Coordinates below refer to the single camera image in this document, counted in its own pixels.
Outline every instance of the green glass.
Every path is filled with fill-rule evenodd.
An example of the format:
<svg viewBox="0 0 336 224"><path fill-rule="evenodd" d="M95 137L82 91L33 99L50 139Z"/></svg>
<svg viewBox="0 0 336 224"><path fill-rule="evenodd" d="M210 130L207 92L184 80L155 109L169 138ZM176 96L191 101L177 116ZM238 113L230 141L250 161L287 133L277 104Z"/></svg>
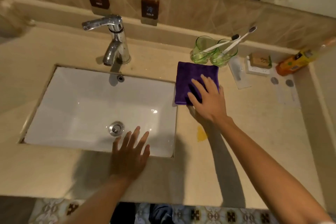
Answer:
<svg viewBox="0 0 336 224"><path fill-rule="evenodd" d="M218 41L219 44L228 41L228 39L221 39ZM216 53L214 53L211 57L210 57L210 62L218 67L222 67L227 65L227 63L229 62L230 58L232 58L233 56L235 56L238 53L238 46L236 45L235 47L233 47L231 50L229 50L229 52L223 54L222 51L224 51L227 47L229 47L229 45L232 44L232 41L229 40L226 44L223 44L222 46L217 48Z"/></svg>
<svg viewBox="0 0 336 224"><path fill-rule="evenodd" d="M190 59L196 64L206 64L212 54L218 51L218 48L210 52L204 50L216 45L216 41L209 36L203 35L196 39L195 47L190 52Z"/></svg>

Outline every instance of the yellow liquid spill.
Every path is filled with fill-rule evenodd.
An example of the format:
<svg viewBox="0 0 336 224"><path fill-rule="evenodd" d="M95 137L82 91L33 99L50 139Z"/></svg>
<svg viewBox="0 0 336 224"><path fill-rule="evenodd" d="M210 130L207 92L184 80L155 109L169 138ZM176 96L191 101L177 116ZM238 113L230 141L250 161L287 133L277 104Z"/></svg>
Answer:
<svg viewBox="0 0 336 224"><path fill-rule="evenodd" d="M208 139L207 134L205 133L202 126L197 127L197 141L201 142Z"/></svg>

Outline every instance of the white rectangular sink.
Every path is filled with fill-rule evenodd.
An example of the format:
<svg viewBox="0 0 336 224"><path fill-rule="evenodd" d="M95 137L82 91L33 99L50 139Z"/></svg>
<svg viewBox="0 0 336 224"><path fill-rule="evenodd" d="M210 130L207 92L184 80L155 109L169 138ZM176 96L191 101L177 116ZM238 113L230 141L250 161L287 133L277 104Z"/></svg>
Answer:
<svg viewBox="0 0 336 224"><path fill-rule="evenodd" d="M149 131L151 155L172 157L174 88L170 82L57 67L24 142L111 152L116 135L110 125L119 121L123 136L139 125L141 136ZM118 132L119 126L113 128Z"/></svg>

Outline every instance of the chrome faucet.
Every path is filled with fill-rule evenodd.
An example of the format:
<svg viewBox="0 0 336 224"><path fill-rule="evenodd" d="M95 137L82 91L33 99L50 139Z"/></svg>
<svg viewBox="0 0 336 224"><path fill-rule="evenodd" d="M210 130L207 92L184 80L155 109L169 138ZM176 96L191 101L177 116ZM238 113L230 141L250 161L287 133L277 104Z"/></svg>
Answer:
<svg viewBox="0 0 336 224"><path fill-rule="evenodd" d="M105 25L108 26L112 34L112 41L105 52L103 58L104 65L111 66L115 60L121 64L128 64L131 61L131 56L128 52L124 25L120 15L111 14L107 17L82 23L82 27L85 31Z"/></svg>

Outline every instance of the folded purple towel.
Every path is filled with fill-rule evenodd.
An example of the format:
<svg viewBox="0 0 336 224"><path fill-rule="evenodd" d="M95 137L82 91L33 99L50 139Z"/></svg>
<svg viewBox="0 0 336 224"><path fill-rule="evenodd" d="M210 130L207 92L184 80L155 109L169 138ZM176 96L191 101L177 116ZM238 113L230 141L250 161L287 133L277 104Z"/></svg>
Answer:
<svg viewBox="0 0 336 224"><path fill-rule="evenodd" d="M178 63L176 75L175 104L193 105L188 98L188 92L193 93L197 100L202 103L200 92L191 82L191 79L195 79L204 86L203 80L201 79L201 74L213 79L217 88L219 89L217 66L206 66L187 62Z"/></svg>

